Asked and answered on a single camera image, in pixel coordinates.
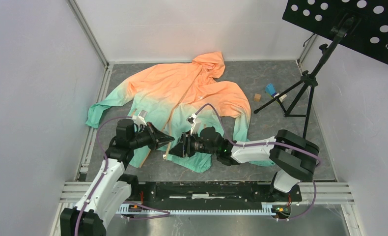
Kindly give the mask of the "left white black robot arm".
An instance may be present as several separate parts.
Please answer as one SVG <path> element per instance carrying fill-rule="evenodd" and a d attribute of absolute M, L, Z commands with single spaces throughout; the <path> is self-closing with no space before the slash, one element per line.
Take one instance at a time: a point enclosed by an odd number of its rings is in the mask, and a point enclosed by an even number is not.
<path fill-rule="evenodd" d="M 105 236 L 120 206 L 140 194 L 137 176 L 125 173 L 135 150 L 155 150 L 175 140 L 140 116 L 117 117 L 116 121 L 116 135 L 102 151 L 104 160 L 96 178 L 84 196 L 60 214 L 62 236 Z"/>

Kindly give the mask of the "orange and mint hooded jacket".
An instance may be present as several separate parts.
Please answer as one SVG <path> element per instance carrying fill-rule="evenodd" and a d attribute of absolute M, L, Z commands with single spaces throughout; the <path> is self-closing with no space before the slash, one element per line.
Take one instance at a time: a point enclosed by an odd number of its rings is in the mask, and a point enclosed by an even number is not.
<path fill-rule="evenodd" d="M 190 63 L 157 64 L 120 83 L 88 110 L 86 125 L 97 128 L 105 110 L 132 103 L 129 115 L 146 111 L 145 119 L 175 139 L 190 129 L 187 118 L 199 112 L 202 127 L 223 134 L 219 117 L 235 120 L 235 141 L 246 141 L 250 123 L 249 101 L 234 82 L 220 81 L 225 64 L 221 52 L 197 56 Z"/>

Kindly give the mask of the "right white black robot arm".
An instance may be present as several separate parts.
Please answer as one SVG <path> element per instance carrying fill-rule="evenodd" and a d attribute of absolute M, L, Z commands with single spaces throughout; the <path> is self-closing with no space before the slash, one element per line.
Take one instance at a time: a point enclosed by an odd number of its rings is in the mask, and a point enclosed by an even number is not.
<path fill-rule="evenodd" d="M 320 164 L 319 147 L 314 143 L 281 129 L 270 138 L 259 141 L 231 141 L 215 128 L 207 127 L 200 134 L 182 133 L 170 154 L 191 158 L 206 153 L 217 157 L 224 165 L 239 165 L 252 161 L 272 161 L 279 168 L 269 188 L 270 196 L 281 201 L 300 182 L 310 182 Z"/>

